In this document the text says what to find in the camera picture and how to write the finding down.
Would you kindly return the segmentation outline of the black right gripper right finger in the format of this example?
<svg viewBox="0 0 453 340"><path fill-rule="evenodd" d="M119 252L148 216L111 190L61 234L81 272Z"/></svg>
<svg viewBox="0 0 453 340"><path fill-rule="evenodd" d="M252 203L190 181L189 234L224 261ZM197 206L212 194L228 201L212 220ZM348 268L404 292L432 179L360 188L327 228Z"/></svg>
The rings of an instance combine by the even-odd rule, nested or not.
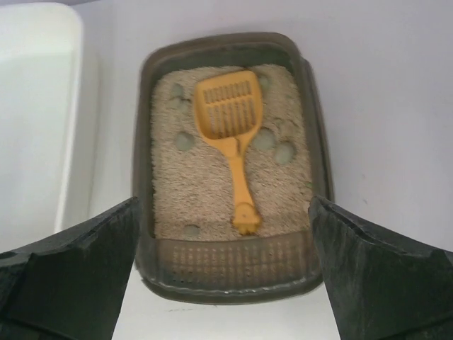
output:
<svg viewBox="0 0 453 340"><path fill-rule="evenodd" d="M451 339L452 253L315 196L309 217L342 339Z"/></svg>

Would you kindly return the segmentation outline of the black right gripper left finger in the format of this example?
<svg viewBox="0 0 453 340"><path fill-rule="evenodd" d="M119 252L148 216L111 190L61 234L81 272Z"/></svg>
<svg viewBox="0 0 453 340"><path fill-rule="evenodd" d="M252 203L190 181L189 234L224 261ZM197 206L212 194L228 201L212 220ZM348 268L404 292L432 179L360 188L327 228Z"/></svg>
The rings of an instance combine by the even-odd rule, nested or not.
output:
<svg viewBox="0 0 453 340"><path fill-rule="evenodd" d="M111 339L134 262L140 204L1 254L2 339Z"/></svg>

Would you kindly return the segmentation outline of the yellow litter scoop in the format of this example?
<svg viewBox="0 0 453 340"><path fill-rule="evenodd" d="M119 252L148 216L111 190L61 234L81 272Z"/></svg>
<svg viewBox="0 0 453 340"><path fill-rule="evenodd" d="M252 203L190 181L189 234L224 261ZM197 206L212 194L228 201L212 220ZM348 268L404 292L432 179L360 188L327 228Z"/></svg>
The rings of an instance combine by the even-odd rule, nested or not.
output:
<svg viewBox="0 0 453 340"><path fill-rule="evenodd" d="M202 139L228 161L234 204L232 225L242 235L256 233L262 218L249 191L245 158L263 124L258 76L246 69L199 81L194 89L193 110Z"/></svg>

